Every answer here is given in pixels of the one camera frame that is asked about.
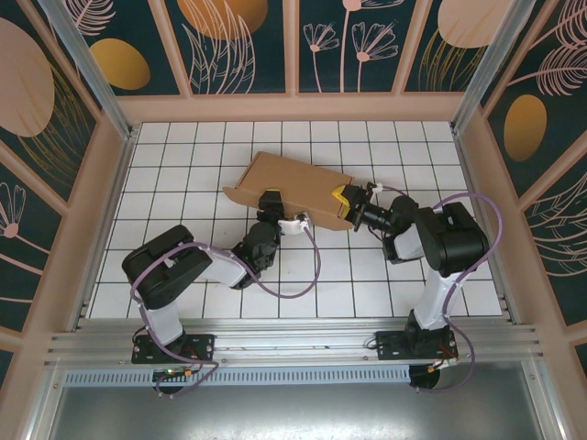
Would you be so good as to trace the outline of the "brown cardboard box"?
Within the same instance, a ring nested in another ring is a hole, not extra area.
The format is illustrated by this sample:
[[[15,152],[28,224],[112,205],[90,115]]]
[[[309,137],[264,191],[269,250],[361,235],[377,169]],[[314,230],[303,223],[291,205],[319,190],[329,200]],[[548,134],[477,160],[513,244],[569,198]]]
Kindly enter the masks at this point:
[[[266,191],[278,190],[288,218],[307,213],[316,226],[345,231],[352,223],[345,219],[345,208],[332,192],[353,182],[347,174],[260,151],[235,186],[225,186],[223,192],[236,204],[258,208]]]

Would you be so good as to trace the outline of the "aluminium mounting rail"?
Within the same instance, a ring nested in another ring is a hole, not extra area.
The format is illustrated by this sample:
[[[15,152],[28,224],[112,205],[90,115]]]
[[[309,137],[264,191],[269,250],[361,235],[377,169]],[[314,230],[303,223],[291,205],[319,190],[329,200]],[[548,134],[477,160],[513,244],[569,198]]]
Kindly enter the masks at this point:
[[[520,361],[541,358],[537,330],[499,318],[458,318],[472,344],[457,339],[460,361]],[[48,366],[106,368],[131,365],[137,319],[82,319],[75,331],[50,337]],[[368,342],[378,331],[401,330],[402,318],[186,319],[189,334],[215,338],[214,360],[223,367],[283,367],[373,364]]]

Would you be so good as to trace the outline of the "aluminium corner post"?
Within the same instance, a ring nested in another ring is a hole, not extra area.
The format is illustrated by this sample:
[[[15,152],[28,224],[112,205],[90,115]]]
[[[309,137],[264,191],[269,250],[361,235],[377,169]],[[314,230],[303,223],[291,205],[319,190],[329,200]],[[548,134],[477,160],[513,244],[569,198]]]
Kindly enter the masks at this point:
[[[528,14],[533,8],[533,4],[534,0],[530,1],[530,6],[524,5],[524,0],[513,0],[513,3],[508,7],[504,19],[497,28],[496,35],[493,37],[488,49],[484,52],[478,68],[472,75],[453,117],[451,130],[455,138],[466,128],[477,110],[493,78],[514,46],[519,32],[527,21]]]
[[[118,134],[129,140],[135,134],[132,124],[125,116],[116,96],[102,74],[83,36],[76,29],[66,6],[61,0],[38,0],[43,12],[53,24],[57,35],[77,62],[81,74],[94,92],[106,115]]]

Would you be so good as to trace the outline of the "grey metal sheet panel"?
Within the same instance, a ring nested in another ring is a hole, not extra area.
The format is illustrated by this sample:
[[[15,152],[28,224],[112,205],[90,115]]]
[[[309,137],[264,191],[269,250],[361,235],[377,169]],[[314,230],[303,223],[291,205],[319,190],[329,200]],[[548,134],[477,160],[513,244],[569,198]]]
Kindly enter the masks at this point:
[[[50,440],[543,440],[517,385],[446,394],[399,384],[71,388]]]

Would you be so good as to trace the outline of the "small circuit board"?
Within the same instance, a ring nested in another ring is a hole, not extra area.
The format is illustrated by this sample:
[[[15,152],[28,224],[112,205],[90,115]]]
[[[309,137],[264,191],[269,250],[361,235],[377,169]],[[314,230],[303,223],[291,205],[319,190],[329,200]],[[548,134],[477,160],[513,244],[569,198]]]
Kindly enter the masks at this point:
[[[153,381],[186,382],[193,375],[191,368],[166,368],[155,370],[152,375]]]

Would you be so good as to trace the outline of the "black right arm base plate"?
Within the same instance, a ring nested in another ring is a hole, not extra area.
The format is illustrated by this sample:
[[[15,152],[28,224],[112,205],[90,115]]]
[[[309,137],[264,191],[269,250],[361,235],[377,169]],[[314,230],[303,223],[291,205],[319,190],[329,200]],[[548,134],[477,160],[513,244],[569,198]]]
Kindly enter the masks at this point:
[[[442,329],[409,335],[406,331],[381,331],[375,334],[379,360],[426,360],[458,358],[454,333]]]

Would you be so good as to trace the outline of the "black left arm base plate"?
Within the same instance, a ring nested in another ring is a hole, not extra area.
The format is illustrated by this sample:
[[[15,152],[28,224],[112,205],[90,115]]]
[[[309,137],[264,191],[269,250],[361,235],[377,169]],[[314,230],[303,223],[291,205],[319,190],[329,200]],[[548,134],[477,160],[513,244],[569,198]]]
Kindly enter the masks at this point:
[[[167,345],[167,348],[177,356],[183,358],[211,361],[214,355],[215,336],[186,334]],[[180,363],[180,360],[161,351],[149,335],[137,335],[133,341],[131,363],[177,364]]]

